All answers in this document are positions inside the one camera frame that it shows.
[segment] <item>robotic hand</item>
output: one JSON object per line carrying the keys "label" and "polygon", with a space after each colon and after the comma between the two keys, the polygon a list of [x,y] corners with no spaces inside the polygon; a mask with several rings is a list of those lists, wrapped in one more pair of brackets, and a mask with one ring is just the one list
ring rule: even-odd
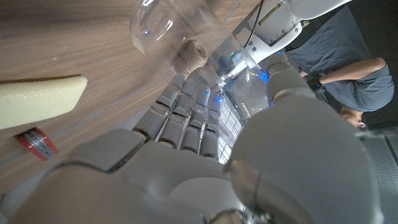
{"label": "robotic hand", "polygon": [[381,223],[376,177],[354,129],[283,54],[267,72],[273,107],[245,124],[224,167],[222,96],[177,75],[132,131],[78,146],[11,223],[250,223],[248,210],[256,223]]}

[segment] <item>wooden table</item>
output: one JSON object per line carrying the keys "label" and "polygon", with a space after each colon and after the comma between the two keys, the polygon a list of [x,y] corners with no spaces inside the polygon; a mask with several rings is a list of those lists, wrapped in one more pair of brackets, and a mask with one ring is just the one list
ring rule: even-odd
{"label": "wooden table", "polygon": [[[232,31],[258,4],[207,0]],[[5,0],[0,10],[0,82],[81,74],[88,85],[71,112],[0,131],[0,195],[59,162],[151,104],[165,82],[129,39],[136,0]],[[60,152],[44,162],[15,135],[38,127]]]}

